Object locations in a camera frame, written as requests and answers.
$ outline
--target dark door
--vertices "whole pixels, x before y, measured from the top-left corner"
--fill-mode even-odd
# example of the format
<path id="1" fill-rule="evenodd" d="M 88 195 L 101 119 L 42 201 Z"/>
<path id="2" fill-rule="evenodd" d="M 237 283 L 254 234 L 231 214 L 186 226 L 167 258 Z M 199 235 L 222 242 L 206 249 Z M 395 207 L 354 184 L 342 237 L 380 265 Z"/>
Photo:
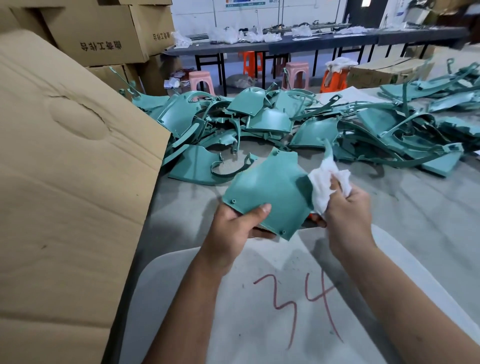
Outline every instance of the dark door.
<path id="1" fill-rule="evenodd" d="M 378 28 L 386 6 L 387 0 L 348 0 L 343 21 L 365 28 Z"/>

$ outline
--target hand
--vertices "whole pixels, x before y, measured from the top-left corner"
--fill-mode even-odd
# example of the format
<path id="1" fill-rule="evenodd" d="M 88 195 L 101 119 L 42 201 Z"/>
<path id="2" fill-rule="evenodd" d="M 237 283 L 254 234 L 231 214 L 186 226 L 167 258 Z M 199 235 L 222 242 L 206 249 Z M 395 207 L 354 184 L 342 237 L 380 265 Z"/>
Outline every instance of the hand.
<path id="1" fill-rule="evenodd" d="M 375 246 L 372 236 L 372 213 L 370 196 L 361 188 L 352 185 L 350 196 L 345 198 L 338 180 L 332 178 L 330 201 L 325 212 L 325 220 L 314 215 L 313 220 L 327 227 L 330 250 L 341 260 L 356 249 Z"/>
<path id="2" fill-rule="evenodd" d="M 242 216 L 228 205 L 220 203 L 198 255 L 214 272 L 222 276 L 227 274 L 248 238 L 275 237 L 272 232 L 256 228 L 271 209 L 272 205 L 264 204 Z"/>

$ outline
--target person's left arm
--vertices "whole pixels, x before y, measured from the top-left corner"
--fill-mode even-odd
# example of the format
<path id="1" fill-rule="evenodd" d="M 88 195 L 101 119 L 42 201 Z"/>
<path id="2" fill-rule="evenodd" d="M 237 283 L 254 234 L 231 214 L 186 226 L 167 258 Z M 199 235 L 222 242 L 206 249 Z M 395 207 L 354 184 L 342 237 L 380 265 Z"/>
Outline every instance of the person's left arm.
<path id="1" fill-rule="evenodd" d="M 240 216 L 221 203 L 210 231 L 187 269 L 143 364 L 203 364 L 222 277 L 248 238 L 275 235 L 255 229 L 270 213 L 262 205 Z"/>

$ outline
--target person's right arm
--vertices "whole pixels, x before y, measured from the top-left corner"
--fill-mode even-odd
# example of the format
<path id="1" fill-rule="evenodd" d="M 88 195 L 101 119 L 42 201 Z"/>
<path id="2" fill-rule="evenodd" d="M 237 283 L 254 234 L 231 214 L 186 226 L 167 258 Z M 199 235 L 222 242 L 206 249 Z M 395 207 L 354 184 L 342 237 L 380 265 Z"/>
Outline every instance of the person's right arm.
<path id="1" fill-rule="evenodd" d="M 480 346 L 446 316 L 372 237 L 370 196 L 344 198 L 332 180 L 325 220 L 330 249 L 406 363 L 479 364 Z"/>

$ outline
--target red handwritten number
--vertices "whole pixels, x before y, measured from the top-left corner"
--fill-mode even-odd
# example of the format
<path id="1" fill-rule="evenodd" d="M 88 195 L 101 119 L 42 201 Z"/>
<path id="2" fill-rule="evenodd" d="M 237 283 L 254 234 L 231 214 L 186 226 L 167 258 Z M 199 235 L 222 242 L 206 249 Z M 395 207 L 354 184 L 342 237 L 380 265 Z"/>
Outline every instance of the red handwritten number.
<path id="1" fill-rule="evenodd" d="M 328 319 L 330 320 L 330 324 L 332 325 L 333 331 L 335 332 L 336 336 L 340 339 L 340 341 L 343 342 L 342 338 L 340 337 L 340 335 L 339 335 L 339 333 L 338 333 L 338 331 L 335 327 L 335 324 L 333 323 L 332 315 L 330 314 L 330 309 L 328 308 L 328 303 L 327 303 L 327 296 L 326 295 L 331 290 L 333 290 L 335 288 L 335 286 L 332 286 L 329 289 L 325 290 L 325 279 L 324 279 L 325 273 L 324 273 L 324 270 L 322 269 L 322 293 L 320 293 L 315 298 L 310 299 L 310 298 L 308 298 L 308 277 L 309 277 L 309 275 L 310 275 L 310 273 L 307 273 L 307 276 L 305 277 L 305 297 L 310 302 L 315 302 L 322 297 L 324 298 L 325 310 L 327 311 Z"/>
<path id="2" fill-rule="evenodd" d="M 292 346 L 292 342 L 293 342 L 293 337 L 295 336 L 295 326 L 297 325 L 297 304 L 293 301 L 288 301 L 288 302 L 285 302 L 284 304 L 280 305 L 280 306 L 277 306 L 276 305 L 276 277 L 273 275 L 273 274 L 267 274 L 267 275 L 264 275 L 263 277 L 257 279 L 255 282 L 253 282 L 253 284 L 257 284 L 258 282 L 264 280 L 265 278 L 267 277 L 273 277 L 273 280 L 274 280 L 274 286 L 273 286 L 273 307 L 276 309 L 276 310 L 281 310 L 282 308 L 284 308 L 285 306 L 288 306 L 289 304 L 292 304 L 293 305 L 293 325 L 292 325 L 292 333 L 290 335 L 290 343 L 288 344 L 288 347 L 287 347 L 287 350 L 290 349 L 290 347 Z"/>

